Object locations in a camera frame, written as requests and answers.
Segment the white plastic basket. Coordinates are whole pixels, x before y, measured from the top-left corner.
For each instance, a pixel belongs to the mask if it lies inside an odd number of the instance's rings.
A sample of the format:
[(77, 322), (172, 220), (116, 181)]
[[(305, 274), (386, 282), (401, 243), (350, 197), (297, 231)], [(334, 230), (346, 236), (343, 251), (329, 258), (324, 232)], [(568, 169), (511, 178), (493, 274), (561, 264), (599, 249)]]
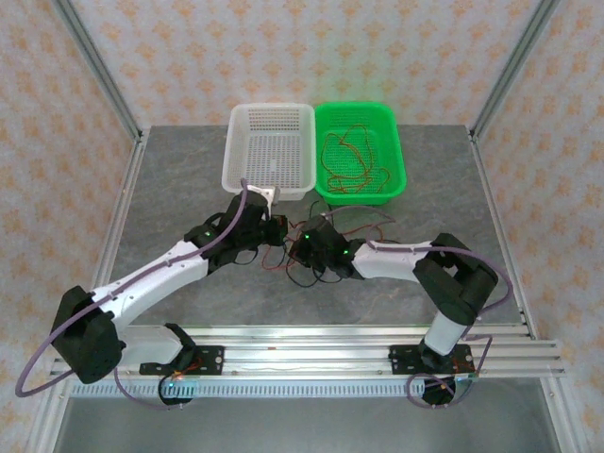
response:
[(240, 180), (276, 187), (280, 201), (299, 201), (316, 183), (314, 108), (299, 103), (235, 106), (229, 117), (221, 184), (236, 193)]

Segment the aluminium table edge rail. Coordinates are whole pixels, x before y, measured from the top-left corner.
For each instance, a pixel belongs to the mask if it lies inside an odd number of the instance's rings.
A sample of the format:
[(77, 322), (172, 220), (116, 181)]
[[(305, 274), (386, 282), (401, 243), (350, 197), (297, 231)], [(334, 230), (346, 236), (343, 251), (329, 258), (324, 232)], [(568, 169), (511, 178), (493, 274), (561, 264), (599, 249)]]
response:
[[(530, 312), (529, 303), (521, 282), (519, 271), (517, 270), (516, 261), (506, 236), (505, 227), (503, 226), (500, 209), (495, 201), (495, 192), (492, 189), (492, 184), (489, 181), (486, 167), (480, 155), (477, 138), (471, 135), (469, 135), (468, 138), (487, 197), (489, 209), (493, 217), (495, 231), (503, 260), (505, 261), (506, 270), (512, 281), (515, 302), (521, 313), (521, 319), (526, 324), (528, 335), (532, 341), (536, 342), (537, 340), (541, 340), (541, 336), (537, 331), (534, 316)], [(562, 371), (558, 375), (555, 375), (553, 371), (549, 371), (544, 377), (540, 377), (541, 393), (544, 396), (547, 414), (552, 423), (556, 441), (561, 453), (593, 453), (592, 448), (589, 446), (585, 429), (579, 417), (579, 409), (574, 399), (570, 382), (570, 370), (571, 368), (569, 365), (563, 364)]]
[[(134, 142), (122, 178), (122, 186), (114, 204), (104, 247), (89, 287), (96, 288), (109, 282), (149, 132), (149, 128), (145, 129), (142, 136)], [(70, 393), (78, 383), (75, 376), (70, 376), (42, 394), (42, 403), (25, 447), (25, 453), (53, 453)]]

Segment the green plastic basket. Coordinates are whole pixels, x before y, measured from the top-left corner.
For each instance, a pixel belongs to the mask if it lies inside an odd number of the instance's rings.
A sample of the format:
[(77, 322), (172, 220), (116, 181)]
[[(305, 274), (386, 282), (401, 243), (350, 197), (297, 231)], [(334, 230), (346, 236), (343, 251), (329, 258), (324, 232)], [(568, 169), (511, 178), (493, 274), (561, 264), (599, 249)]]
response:
[(380, 206), (401, 195), (407, 175), (394, 112), (371, 101), (315, 108), (317, 191), (333, 206)]

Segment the aluminium frame post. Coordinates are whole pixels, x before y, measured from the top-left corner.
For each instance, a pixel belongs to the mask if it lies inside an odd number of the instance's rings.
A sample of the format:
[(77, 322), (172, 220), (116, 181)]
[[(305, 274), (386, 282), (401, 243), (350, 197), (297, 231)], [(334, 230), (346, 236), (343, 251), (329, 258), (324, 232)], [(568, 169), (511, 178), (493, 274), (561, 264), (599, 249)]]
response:
[(105, 63), (91, 34), (78, 14), (72, 0), (50, 0), (59, 17), (71, 34), (75, 45), (85, 59), (126, 133), (135, 141), (139, 141), (143, 132), (126, 103), (109, 67)]
[(561, 0), (539, 0), (517, 44), (513, 48), (499, 77), (488, 95), (477, 120), (469, 129), (470, 140), (476, 143), (495, 118), (501, 103), (527, 61), (532, 48), (539, 41), (552, 14)]

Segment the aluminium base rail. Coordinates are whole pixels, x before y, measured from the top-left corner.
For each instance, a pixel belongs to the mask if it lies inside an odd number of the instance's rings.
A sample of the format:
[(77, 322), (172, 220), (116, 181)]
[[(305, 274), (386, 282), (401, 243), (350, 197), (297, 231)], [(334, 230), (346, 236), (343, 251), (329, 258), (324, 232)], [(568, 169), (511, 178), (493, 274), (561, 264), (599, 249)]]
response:
[[(189, 327), (201, 345), (224, 348), (223, 373), (235, 378), (386, 378), (389, 349), (418, 344), (427, 327), (239, 326)], [(566, 373), (552, 340), (535, 340), (524, 326), (471, 330), (472, 362), (483, 378), (551, 378)]]

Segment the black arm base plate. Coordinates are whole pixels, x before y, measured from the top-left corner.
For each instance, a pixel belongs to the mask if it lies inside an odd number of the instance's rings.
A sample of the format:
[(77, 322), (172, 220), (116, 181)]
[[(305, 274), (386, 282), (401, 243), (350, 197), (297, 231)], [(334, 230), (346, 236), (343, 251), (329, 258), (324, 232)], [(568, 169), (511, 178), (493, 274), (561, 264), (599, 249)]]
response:
[(167, 363), (146, 362), (139, 367), (142, 376), (221, 376), (225, 348), (220, 345), (184, 346), (174, 359)]
[(388, 359), (394, 375), (460, 375), (476, 372), (471, 348), (456, 344), (447, 355), (440, 355), (424, 344), (394, 344)]

